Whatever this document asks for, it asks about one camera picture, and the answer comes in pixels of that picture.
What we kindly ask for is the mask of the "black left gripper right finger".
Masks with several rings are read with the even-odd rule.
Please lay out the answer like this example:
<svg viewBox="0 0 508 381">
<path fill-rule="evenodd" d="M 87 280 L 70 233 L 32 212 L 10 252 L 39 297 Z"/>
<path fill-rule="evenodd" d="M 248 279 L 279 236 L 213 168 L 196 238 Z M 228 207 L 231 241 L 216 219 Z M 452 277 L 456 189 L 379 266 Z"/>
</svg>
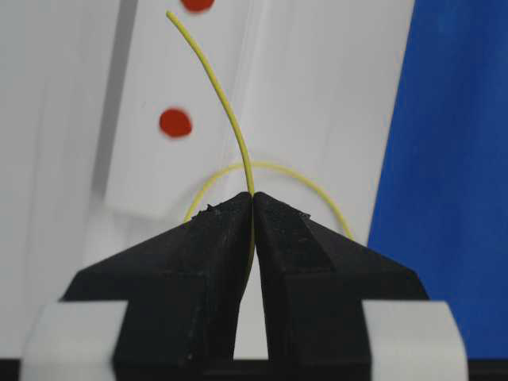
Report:
<svg viewBox="0 0 508 381">
<path fill-rule="evenodd" d="M 363 300 L 426 300 L 411 269 L 258 192 L 253 199 L 268 357 L 367 364 Z"/>
</svg>

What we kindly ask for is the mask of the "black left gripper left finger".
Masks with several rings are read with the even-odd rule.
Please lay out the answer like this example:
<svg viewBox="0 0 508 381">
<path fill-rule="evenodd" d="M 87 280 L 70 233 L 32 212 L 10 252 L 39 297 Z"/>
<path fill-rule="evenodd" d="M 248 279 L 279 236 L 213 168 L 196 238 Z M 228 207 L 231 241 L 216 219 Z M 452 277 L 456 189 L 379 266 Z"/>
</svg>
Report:
<svg viewBox="0 0 508 381">
<path fill-rule="evenodd" d="M 125 301 L 121 366 L 197 368 L 233 358 L 251 243 L 247 192 L 80 270 L 65 302 Z"/>
</svg>

